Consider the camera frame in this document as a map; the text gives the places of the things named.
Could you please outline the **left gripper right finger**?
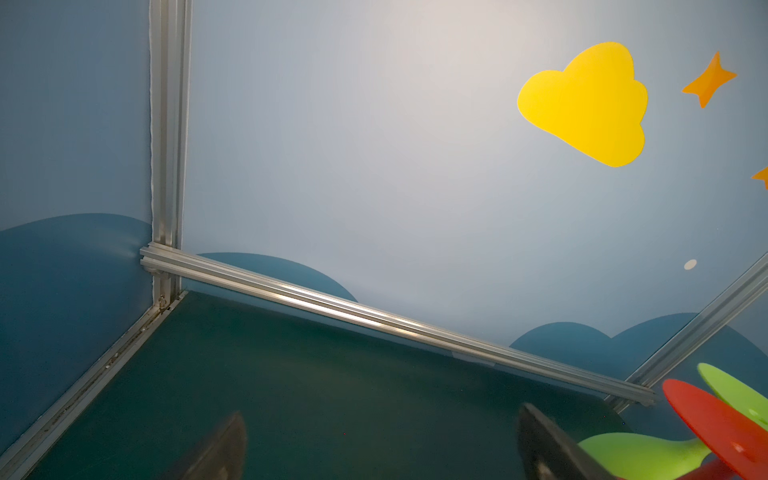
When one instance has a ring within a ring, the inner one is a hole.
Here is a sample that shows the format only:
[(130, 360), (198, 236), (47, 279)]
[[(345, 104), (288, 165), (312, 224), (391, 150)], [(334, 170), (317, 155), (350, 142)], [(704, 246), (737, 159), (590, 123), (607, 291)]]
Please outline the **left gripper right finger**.
[(526, 479), (615, 479), (533, 404), (521, 406), (517, 429)]

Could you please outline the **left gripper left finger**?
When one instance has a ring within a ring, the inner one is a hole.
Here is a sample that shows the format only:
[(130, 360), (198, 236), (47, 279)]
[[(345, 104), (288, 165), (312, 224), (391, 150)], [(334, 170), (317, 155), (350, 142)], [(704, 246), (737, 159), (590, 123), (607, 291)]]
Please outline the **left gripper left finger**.
[(158, 479), (241, 479), (247, 449), (246, 425), (239, 411), (179, 457)]

